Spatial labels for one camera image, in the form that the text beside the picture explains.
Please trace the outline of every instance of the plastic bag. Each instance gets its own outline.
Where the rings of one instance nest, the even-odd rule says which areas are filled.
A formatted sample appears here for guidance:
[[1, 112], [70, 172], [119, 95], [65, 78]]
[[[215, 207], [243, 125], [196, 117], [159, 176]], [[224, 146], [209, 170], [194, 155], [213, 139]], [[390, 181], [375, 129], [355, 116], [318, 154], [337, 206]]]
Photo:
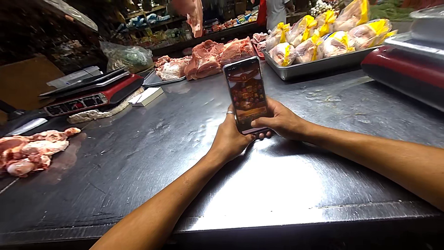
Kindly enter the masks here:
[[350, 31], [369, 21], [369, 1], [353, 0], [345, 7], [333, 23], [334, 31]]
[[376, 19], [349, 31], [350, 42], [356, 50], [380, 45], [392, 29], [388, 19]]
[[301, 44], [301, 42], [307, 40], [310, 37], [310, 29], [316, 24], [313, 21], [314, 17], [310, 15], [301, 18], [297, 23], [293, 24], [287, 33], [285, 33], [286, 41], [296, 47]]
[[269, 52], [279, 43], [285, 43], [285, 33], [290, 30], [290, 24], [279, 23], [273, 31], [267, 36], [266, 52]]
[[322, 53], [324, 58], [338, 56], [355, 51], [345, 31], [336, 31], [323, 37]]
[[153, 53], [149, 49], [110, 42], [100, 42], [100, 47], [108, 57], [107, 72], [126, 67], [131, 73], [137, 73], [154, 66]]
[[314, 19], [314, 23], [311, 24], [312, 28], [310, 29], [310, 36], [314, 34], [314, 30], [317, 29], [319, 31], [320, 36], [327, 35], [328, 33], [333, 32], [333, 23], [336, 20], [336, 15], [333, 10], [328, 10], [320, 15], [318, 15]]
[[298, 63], [305, 63], [322, 59], [323, 42], [319, 37], [319, 31], [315, 30], [314, 35], [305, 40], [294, 49], [296, 52], [296, 61]]
[[280, 66], [291, 65], [296, 56], [293, 45], [285, 42], [276, 45], [270, 50], [270, 56]]

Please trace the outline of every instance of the butcher shop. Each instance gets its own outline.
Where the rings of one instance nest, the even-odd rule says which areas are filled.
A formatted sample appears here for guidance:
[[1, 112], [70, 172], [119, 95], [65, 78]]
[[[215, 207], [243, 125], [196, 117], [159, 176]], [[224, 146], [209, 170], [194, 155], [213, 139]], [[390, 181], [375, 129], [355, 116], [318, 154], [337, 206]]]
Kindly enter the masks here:
[[443, 12], [4, 1], [0, 249], [444, 249]]

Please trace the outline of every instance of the plastic-wrapped chicken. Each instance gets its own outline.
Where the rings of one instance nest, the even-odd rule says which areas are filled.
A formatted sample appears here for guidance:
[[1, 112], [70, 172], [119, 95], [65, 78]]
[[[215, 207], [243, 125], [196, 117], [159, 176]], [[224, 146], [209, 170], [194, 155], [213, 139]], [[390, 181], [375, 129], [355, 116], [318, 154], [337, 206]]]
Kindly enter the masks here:
[[270, 56], [280, 66], [288, 66], [293, 63], [296, 54], [293, 45], [285, 42], [272, 48]]
[[353, 0], [333, 23], [334, 31], [350, 31], [354, 27], [369, 21], [369, 1]]
[[296, 52], [296, 62], [305, 63], [322, 59], [323, 42], [319, 37], [319, 32], [314, 31], [314, 35], [305, 40], [294, 49]]
[[307, 40], [310, 37], [310, 29], [316, 24], [313, 21], [314, 18], [312, 16], [306, 15], [297, 23], [293, 24], [290, 31], [285, 33], [287, 42], [296, 47], [301, 44], [301, 42]]
[[376, 19], [350, 30], [350, 42], [356, 50], [380, 45], [386, 37], [396, 33], [390, 32], [391, 29], [392, 25], [388, 19]]
[[355, 48], [351, 46], [349, 37], [345, 31], [336, 31], [324, 37], [322, 48], [324, 58], [338, 56], [353, 51], [355, 51]]
[[333, 32], [333, 23], [336, 20], [336, 15], [333, 10], [328, 10], [314, 19], [314, 23], [311, 24], [310, 36], [314, 34], [314, 30], [319, 31], [320, 36], [327, 35]]
[[279, 23], [273, 31], [267, 36], [266, 52], [269, 52], [279, 43], [285, 43], [285, 33], [290, 30], [290, 24]]

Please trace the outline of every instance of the forearm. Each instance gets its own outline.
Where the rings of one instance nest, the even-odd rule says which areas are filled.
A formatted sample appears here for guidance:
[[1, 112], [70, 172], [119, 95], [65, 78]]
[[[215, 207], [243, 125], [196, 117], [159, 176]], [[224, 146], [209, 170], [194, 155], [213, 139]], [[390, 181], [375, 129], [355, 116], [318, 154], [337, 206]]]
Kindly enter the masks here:
[[302, 139], [364, 165], [444, 210], [444, 149], [318, 125]]
[[224, 164], [216, 154], [209, 152], [191, 169], [112, 227], [92, 249], [160, 248], [187, 206]]

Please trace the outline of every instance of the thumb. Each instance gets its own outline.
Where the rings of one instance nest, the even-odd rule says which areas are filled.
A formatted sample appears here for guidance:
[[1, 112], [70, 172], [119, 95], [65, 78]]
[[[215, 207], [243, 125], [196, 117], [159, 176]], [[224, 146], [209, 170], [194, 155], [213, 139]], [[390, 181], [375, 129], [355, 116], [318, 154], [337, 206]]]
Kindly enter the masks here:
[[253, 128], [267, 127], [272, 129], [274, 127], [274, 123], [274, 118], [259, 117], [258, 119], [251, 122], [251, 126]]

